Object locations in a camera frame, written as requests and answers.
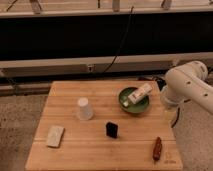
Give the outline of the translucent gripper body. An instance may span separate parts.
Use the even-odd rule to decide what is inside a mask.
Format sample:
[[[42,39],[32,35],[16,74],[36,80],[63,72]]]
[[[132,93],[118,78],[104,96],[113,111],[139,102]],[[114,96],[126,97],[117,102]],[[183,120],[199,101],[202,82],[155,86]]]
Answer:
[[[172,126],[177,118],[177,108],[176,107],[164,107],[163,108],[163,118],[164,120]]]

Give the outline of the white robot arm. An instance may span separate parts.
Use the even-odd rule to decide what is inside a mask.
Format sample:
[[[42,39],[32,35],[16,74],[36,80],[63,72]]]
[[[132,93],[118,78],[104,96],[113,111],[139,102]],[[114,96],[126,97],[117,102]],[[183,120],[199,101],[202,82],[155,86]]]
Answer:
[[[205,82],[207,76],[208,69],[201,61],[191,61],[166,72],[166,85],[161,90],[160,100],[166,110],[175,110],[175,113],[170,115],[171,127],[178,122],[179,105],[185,99],[194,101],[213,115],[213,87]]]

